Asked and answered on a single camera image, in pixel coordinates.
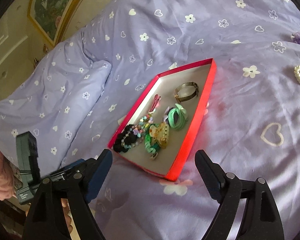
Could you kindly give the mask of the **left hand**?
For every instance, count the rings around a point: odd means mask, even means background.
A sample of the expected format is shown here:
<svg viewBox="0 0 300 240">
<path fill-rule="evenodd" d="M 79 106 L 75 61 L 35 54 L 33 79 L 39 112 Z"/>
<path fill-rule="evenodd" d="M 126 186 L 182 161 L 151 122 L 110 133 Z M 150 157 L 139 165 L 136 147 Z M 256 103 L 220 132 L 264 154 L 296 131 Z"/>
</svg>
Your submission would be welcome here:
<svg viewBox="0 0 300 240">
<path fill-rule="evenodd" d="M 72 218 L 70 217 L 70 207 L 68 204 L 68 200 L 67 199 L 61 199 L 61 204 L 62 204 L 62 208 L 63 208 L 63 213 L 65 215 L 65 220 L 66 220 L 66 225 L 68 228 L 69 233 L 72 233 L 73 231 L 73 226 L 72 226 Z"/>
</svg>

